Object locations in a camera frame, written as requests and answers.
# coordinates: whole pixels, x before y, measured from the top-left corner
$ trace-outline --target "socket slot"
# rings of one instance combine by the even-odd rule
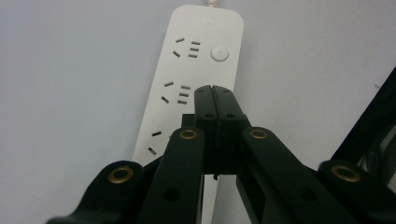
[[[176,42],[179,43],[179,42],[181,42],[183,40],[184,40],[184,38],[180,38],[180,39],[177,39]]]
[[[165,83],[164,86],[168,87],[168,86],[172,86],[173,84],[175,84],[175,83],[174,82],[168,82],[168,83]]]
[[[154,151],[154,149],[152,149],[151,147],[148,148],[148,151],[151,152],[152,155],[157,155],[157,152]]]
[[[169,104],[168,99],[166,99],[165,97],[161,97],[161,99],[162,99],[163,101],[165,101],[167,104]]]
[[[156,132],[156,133],[152,133],[152,134],[151,134],[151,136],[153,136],[153,137],[154,137],[154,136],[157,136],[157,135],[160,135],[160,134],[162,134],[162,132],[161,132],[161,131],[159,131],[159,132]]]
[[[175,50],[174,50],[174,54],[175,54],[178,58],[180,58],[180,54],[177,53]]]
[[[187,104],[187,101],[177,101],[179,104],[181,104],[181,105],[186,105]]]

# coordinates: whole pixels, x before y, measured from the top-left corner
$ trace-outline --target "brass screw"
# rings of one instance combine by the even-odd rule
[[[332,173],[338,178],[347,182],[355,183],[361,180],[361,176],[356,171],[350,169],[345,165],[334,165]]]
[[[131,167],[121,166],[114,169],[107,178],[113,184],[122,184],[131,179],[132,175],[134,175],[134,172]]]
[[[191,129],[183,130],[180,133],[180,137],[183,139],[191,140],[198,137],[198,133],[195,130],[191,130]]]
[[[264,139],[268,137],[268,133],[260,129],[253,129],[249,134],[256,139]]]

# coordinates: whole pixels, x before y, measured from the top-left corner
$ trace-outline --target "power outlet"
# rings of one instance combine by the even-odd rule
[[[160,157],[183,114],[194,112],[193,92],[205,85],[233,90],[243,20],[216,7],[183,6],[172,14],[152,82],[133,161]],[[202,223],[211,223],[217,182],[205,177]]]

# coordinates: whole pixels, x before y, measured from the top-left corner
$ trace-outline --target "white surface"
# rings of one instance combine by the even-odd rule
[[[197,88],[217,85],[233,90],[243,29],[242,18],[229,9],[189,5],[172,13],[133,161],[147,165],[161,157],[169,136],[181,127],[182,115],[194,113]],[[227,62],[211,58],[211,50],[219,44],[230,49]],[[217,187],[218,181],[207,175],[203,224],[211,223]]]
[[[0,2],[0,223],[67,215],[103,167],[131,158],[170,15],[185,4],[202,3]],[[395,66],[396,2],[221,6],[245,21],[244,112],[317,168]],[[213,223],[248,223],[227,183]]]

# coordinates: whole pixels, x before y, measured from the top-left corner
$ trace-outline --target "electrical socket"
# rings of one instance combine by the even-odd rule
[[[231,10],[183,6],[169,22],[133,161],[160,157],[183,114],[194,113],[193,92],[205,85],[233,90],[243,20]],[[205,177],[202,223],[211,223],[217,181]]]

